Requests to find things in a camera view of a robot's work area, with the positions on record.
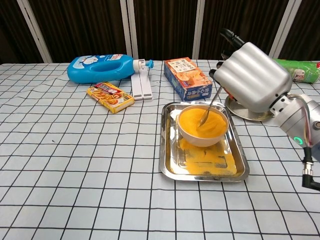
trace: white bottle cap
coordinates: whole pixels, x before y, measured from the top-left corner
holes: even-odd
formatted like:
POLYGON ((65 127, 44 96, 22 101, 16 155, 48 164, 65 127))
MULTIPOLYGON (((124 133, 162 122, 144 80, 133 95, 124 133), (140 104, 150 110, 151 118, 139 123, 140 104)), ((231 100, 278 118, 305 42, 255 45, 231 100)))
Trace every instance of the white bottle cap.
POLYGON ((154 67, 154 61, 149 60, 146 62, 144 59, 133 60, 133 69, 137 73, 140 69, 145 69, 146 67, 152 69, 154 67))
POLYGON ((133 69, 138 72, 139 69, 143 69, 146 67, 146 61, 144 59, 133 60, 133 69))

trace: snack box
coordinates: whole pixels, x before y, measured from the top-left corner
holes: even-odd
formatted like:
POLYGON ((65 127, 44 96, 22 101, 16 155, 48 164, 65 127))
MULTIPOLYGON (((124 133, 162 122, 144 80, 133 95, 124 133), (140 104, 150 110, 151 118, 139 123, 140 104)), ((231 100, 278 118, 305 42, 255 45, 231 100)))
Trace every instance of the snack box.
POLYGON ((164 75, 183 101, 211 96, 212 82, 189 57, 164 61, 164 75))
POLYGON ((108 108, 113 114, 135 103, 132 96, 109 82, 98 83, 90 87, 86 93, 108 108))

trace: white bowl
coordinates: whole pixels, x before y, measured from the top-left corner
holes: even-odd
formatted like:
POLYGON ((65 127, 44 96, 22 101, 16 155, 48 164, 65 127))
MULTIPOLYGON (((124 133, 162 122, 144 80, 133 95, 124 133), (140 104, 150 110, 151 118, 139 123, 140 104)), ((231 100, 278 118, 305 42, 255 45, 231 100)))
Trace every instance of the white bowl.
POLYGON ((216 109, 214 106, 210 108, 210 111, 211 112, 214 112, 216 114, 219 114, 223 120, 225 121, 226 123, 226 128, 225 128, 225 131, 220 135, 220 136, 216 136, 216 137, 211 137, 211 138, 202 138, 202 137, 197 137, 197 136, 193 136, 189 133, 187 133, 185 130, 183 130, 183 128, 180 126, 180 116, 183 112, 185 111, 188 111, 190 109, 208 109, 208 106, 205 106, 205 105, 192 105, 192 106, 188 106, 186 107, 185 109, 183 109, 179 116, 178 116, 178 128, 179 128, 179 131, 182 135, 182 137, 190 144, 194 145, 194 146, 197 146, 197 147, 209 147, 211 145, 214 145, 216 144, 217 142, 219 142, 223 136, 226 134, 228 128, 229 128, 229 121, 227 119, 227 117, 221 112, 219 111, 218 109, 216 109))

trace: round metal base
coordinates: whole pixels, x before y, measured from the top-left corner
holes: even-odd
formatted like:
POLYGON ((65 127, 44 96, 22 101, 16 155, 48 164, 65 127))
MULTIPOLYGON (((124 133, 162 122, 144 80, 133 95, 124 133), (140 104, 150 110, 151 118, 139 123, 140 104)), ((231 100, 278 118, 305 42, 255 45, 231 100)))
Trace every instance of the round metal base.
POLYGON ((265 112, 253 112, 242 106, 237 101, 231 99, 229 96, 225 99, 225 106, 234 115, 240 118, 251 120, 251 121, 264 121, 273 117, 273 113, 270 111, 265 112))

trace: green can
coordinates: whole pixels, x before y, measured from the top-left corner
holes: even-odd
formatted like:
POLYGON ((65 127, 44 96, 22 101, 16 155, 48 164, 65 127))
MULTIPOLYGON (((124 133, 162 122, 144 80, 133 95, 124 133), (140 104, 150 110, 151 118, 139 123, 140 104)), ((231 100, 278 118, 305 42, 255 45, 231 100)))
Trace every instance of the green can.
POLYGON ((320 80, 320 62, 273 60, 284 67, 295 82, 314 84, 320 80))

